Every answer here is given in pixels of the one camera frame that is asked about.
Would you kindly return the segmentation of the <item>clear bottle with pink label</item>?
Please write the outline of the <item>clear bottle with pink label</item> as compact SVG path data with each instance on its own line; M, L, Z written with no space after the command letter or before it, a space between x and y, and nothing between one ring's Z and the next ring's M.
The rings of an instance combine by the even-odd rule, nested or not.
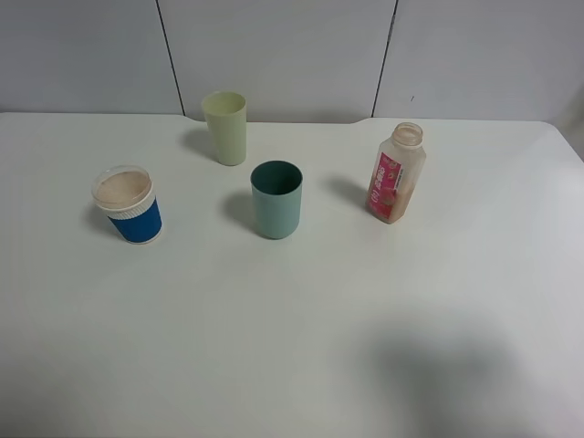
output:
M402 122L380 144L366 205L385 224L394 224L405 214L426 160L422 141L419 125Z

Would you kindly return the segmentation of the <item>pale yellow plastic cup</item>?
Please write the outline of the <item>pale yellow plastic cup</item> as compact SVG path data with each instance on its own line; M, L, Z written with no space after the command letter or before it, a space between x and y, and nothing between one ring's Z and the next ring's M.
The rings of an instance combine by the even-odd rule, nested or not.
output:
M236 166L246 158L246 100L235 92L218 91L206 96L202 110L212 136L217 160Z

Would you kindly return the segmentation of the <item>blue cup with clear lid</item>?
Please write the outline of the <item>blue cup with clear lid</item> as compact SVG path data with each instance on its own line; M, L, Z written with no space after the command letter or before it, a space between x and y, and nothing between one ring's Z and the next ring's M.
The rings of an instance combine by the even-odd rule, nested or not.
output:
M102 172L91 187L94 204L123 239L143 245L162 232L162 217L149 173L136 165L120 165Z

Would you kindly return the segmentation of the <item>teal plastic cup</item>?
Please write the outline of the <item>teal plastic cup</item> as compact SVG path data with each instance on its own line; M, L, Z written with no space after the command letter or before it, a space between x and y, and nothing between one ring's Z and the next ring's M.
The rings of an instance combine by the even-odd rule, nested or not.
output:
M270 239L292 235L300 220L303 174L290 162L268 161L250 175L258 232Z

